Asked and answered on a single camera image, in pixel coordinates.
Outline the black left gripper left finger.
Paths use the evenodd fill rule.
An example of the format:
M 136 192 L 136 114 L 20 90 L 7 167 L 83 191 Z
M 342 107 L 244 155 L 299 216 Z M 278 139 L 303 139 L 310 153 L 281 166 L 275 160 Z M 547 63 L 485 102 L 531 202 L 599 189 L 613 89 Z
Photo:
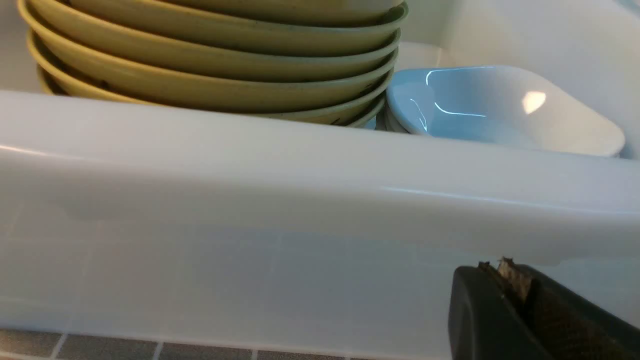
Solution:
M 448 310 L 453 360 L 551 360 L 487 268 L 454 271 Z

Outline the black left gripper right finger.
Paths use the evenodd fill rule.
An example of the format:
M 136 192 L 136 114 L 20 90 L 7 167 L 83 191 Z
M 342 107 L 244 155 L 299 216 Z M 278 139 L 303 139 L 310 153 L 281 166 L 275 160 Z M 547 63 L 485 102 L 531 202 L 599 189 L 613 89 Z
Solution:
M 478 268 L 554 360 L 637 360 L 639 329 L 532 266 L 503 258 Z

